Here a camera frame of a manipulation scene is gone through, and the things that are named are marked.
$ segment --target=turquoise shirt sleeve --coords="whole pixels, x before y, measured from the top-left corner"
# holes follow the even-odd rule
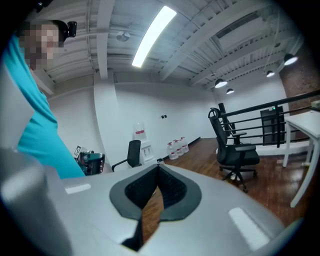
[[[39,91],[14,35],[2,55],[12,79],[35,113],[27,124],[18,150],[34,156],[43,165],[54,167],[60,178],[84,176],[83,171],[58,135],[58,123],[46,96]]]

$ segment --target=white ceiling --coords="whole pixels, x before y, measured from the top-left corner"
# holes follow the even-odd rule
[[[142,68],[132,66],[144,34],[164,5],[177,15]],[[280,46],[268,61],[273,68],[280,69],[285,53],[298,50],[303,38],[278,10],[269,0],[54,0],[36,18],[77,22],[77,36],[65,41],[63,51],[45,70],[55,84],[92,76],[98,70],[107,75],[111,69],[149,73],[161,81],[175,78],[208,90],[218,77],[233,80],[262,71],[275,41]],[[253,20],[239,21],[246,15]],[[229,33],[218,38],[217,33],[228,26]],[[81,36],[97,32],[97,27],[109,33]],[[130,39],[118,41],[120,31],[129,32]]]

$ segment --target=chair base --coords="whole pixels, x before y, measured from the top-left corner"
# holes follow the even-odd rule
[[[257,176],[258,173],[255,169],[244,169],[244,168],[237,168],[237,167],[227,167],[227,166],[220,166],[220,171],[223,169],[231,171],[229,172],[222,180],[225,181],[229,178],[231,178],[232,175],[235,175],[235,181],[237,178],[240,179],[242,185],[243,185],[243,192],[248,193],[247,186],[245,184],[244,178],[242,177],[241,173],[247,173],[247,172],[253,172],[253,176]]]

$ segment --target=white table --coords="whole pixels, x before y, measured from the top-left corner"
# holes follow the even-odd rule
[[[312,176],[314,175],[319,154],[320,154],[320,112],[309,111],[306,113],[296,114],[292,116],[285,117],[286,121],[286,148],[283,160],[283,167],[287,166],[289,150],[290,150],[290,140],[291,140],[291,127],[294,127],[310,137],[308,153],[306,155],[306,162],[310,162],[311,152],[314,145],[313,156],[309,166],[309,170],[304,178],[304,181],[296,193],[294,199],[291,201],[290,206],[294,208],[303,194],[305,193]]]

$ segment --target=black metal railing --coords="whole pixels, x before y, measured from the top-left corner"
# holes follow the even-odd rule
[[[303,111],[303,110],[307,110],[310,109],[311,106],[305,106],[305,107],[300,107],[300,108],[296,108],[296,109],[292,109],[289,111],[281,111],[280,110],[280,105],[286,104],[286,103],[291,103],[291,102],[296,102],[296,101],[300,101],[300,100],[304,100],[307,98],[311,98],[314,96],[318,96],[320,95],[320,89],[319,90],[315,90],[312,92],[307,92],[307,93],[303,93],[294,97],[290,97],[290,98],[284,98],[284,99],[280,99],[280,100],[276,100],[276,101],[272,101],[269,103],[265,103],[265,104],[261,104],[261,105],[257,105],[257,106],[252,106],[252,107],[248,107],[248,108],[244,108],[244,109],[240,109],[237,111],[233,111],[230,113],[225,113],[224,110],[224,106],[223,103],[219,104],[220,110],[221,110],[221,116],[219,118],[222,119],[221,124],[223,124],[224,130],[226,132],[226,134],[229,136],[230,134],[234,134],[236,132],[239,131],[246,131],[246,130],[253,130],[253,129],[260,129],[260,128],[266,128],[266,127],[275,127],[275,132],[272,133],[266,133],[266,134],[260,134],[260,135],[250,135],[250,136],[241,136],[241,139],[247,139],[247,138],[257,138],[257,137],[265,137],[265,136],[276,136],[276,141],[273,142],[263,142],[263,143],[255,143],[253,145],[277,145],[277,148],[280,147],[280,144],[284,144],[286,141],[281,139],[281,137],[284,137],[284,135],[287,133],[286,131],[284,131],[284,124],[286,123],[284,120],[284,115],[288,114],[288,113],[294,113],[297,111]],[[270,115],[263,115],[260,117],[255,117],[255,118],[250,118],[250,119],[244,119],[244,120],[239,120],[239,121],[234,121],[234,122],[230,122],[228,120],[228,117],[231,116],[235,116],[235,115],[240,115],[243,113],[248,113],[248,112],[252,112],[252,111],[256,111],[256,110],[265,110],[268,108],[274,108],[275,113],[270,114]],[[262,124],[262,120],[265,118],[274,118],[275,119],[275,123],[273,124],[267,124],[267,125],[263,125]],[[238,123],[243,123],[243,122],[249,122],[249,121],[254,121],[254,120],[261,120],[261,125],[259,126],[254,126],[254,127],[247,127],[247,128],[241,128],[241,129],[236,129],[235,124]],[[296,133],[298,132],[298,129],[294,129],[291,130],[291,133]],[[308,137],[303,137],[303,138],[296,138],[296,139],[292,139],[291,142],[299,142],[299,141],[304,141],[304,140],[308,140]]]

